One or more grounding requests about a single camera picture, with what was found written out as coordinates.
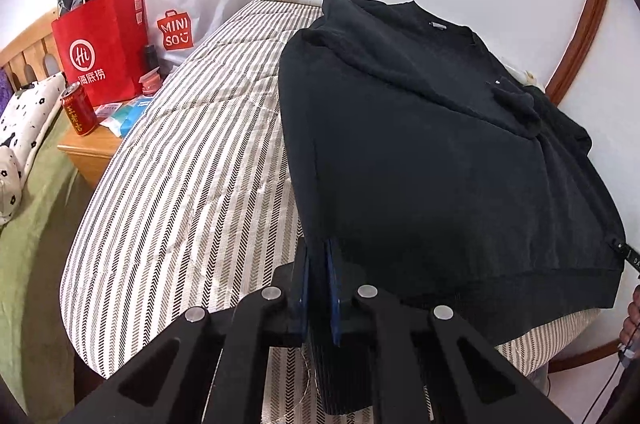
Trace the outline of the person's hand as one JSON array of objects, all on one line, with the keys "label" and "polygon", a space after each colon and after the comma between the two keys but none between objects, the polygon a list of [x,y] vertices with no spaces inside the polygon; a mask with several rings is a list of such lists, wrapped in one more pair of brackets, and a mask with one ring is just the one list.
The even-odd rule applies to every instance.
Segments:
[{"label": "person's hand", "polygon": [[631,358],[639,358],[639,322],[640,322],[640,285],[632,293],[632,299],[627,307],[627,317],[620,330],[620,349]]}]

